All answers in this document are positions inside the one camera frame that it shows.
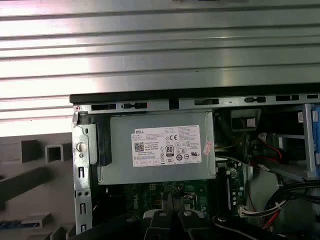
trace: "red cable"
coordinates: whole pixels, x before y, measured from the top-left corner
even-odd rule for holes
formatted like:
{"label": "red cable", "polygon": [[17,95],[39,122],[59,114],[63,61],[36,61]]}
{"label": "red cable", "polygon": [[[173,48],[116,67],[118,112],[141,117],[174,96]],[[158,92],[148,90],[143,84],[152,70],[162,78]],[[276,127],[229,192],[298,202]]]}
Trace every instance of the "red cable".
{"label": "red cable", "polygon": [[279,159],[280,159],[280,161],[282,160],[282,154],[281,154],[281,152],[278,150],[278,149],[276,149],[275,147],[273,147],[273,146],[271,146],[271,145],[269,145],[269,144],[267,144],[267,143],[265,143],[264,141],[262,141],[260,138],[258,138],[259,140],[260,140],[260,142],[263,144],[263,145],[265,145],[267,148],[270,148],[270,149],[272,149],[272,150],[274,150],[274,151],[276,151],[278,154],[279,154]]}
{"label": "red cable", "polygon": [[269,221],[263,226],[263,228],[267,228],[270,224],[272,224],[274,222],[274,220],[276,220],[276,218],[279,215],[279,211],[276,211],[273,216],[269,219]]}
{"label": "red cable", "polygon": [[275,157],[269,157],[269,156],[256,156],[256,159],[267,159],[267,160],[271,160],[273,162],[277,162],[277,159]]}

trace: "metal bracket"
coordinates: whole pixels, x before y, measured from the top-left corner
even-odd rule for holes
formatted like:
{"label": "metal bracket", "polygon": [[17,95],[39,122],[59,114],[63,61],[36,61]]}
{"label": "metal bracket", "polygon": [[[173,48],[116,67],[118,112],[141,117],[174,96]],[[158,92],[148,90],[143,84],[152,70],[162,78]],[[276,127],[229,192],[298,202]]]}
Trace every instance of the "metal bracket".
{"label": "metal bracket", "polygon": [[77,125],[78,113],[72,122],[73,183],[76,234],[92,228],[90,163],[97,162],[95,124]]}

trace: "blue drive cage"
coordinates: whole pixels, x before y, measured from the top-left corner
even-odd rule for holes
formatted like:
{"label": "blue drive cage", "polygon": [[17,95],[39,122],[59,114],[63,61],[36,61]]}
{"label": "blue drive cage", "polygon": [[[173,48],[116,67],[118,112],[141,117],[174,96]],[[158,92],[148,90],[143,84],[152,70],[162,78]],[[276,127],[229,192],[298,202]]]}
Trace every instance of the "blue drive cage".
{"label": "blue drive cage", "polygon": [[317,164],[317,159],[320,157],[320,107],[313,107],[312,111],[315,112],[315,115],[317,116],[317,119],[313,118],[312,120],[312,135],[314,141],[314,159],[316,167],[316,176],[320,177],[320,165]]}

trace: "wire bundle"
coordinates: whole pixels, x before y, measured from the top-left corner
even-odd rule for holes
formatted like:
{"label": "wire bundle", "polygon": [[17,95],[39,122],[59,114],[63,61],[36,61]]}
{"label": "wire bundle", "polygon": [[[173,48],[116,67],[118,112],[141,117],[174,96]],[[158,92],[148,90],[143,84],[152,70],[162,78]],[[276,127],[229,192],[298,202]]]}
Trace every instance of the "wire bundle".
{"label": "wire bundle", "polygon": [[278,212],[279,210],[284,208],[288,203],[288,200],[283,200],[280,203],[276,202],[274,207],[264,211],[248,211],[246,207],[243,207],[240,209],[240,214],[242,217],[266,217]]}
{"label": "wire bundle", "polygon": [[[320,180],[310,180],[306,182],[297,182],[297,183],[291,183],[287,184],[281,188],[279,188],[268,200],[268,202],[265,205],[264,210],[268,210],[272,205],[274,205],[277,201],[286,201],[286,205],[290,202],[290,200],[295,199],[302,199],[308,202],[311,202],[313,204],[319,204],[320,205],[320,197],[319,196],[313,196],[306,194],[306,192],[309,189],[315,189],[320,188]],[[304,193],[296,192],[298,190],[305,190]],[[278,209],[273,216],[269,219],[263,219],[263,222],[265,223],[263,228],[268,228],[274,220],[279,215],[281,209]]]}

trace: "qr code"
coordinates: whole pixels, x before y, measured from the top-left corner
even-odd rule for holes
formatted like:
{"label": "qr code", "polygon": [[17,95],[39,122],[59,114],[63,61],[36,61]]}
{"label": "qr code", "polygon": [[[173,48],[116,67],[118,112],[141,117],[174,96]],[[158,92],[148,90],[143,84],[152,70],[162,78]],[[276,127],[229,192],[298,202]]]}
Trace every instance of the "qr code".
{"label": "qr code", "polygon": [[135,142],[134,143],[134,151],[135,152],[143,152],[145,150],[145,145],[143,142]]}

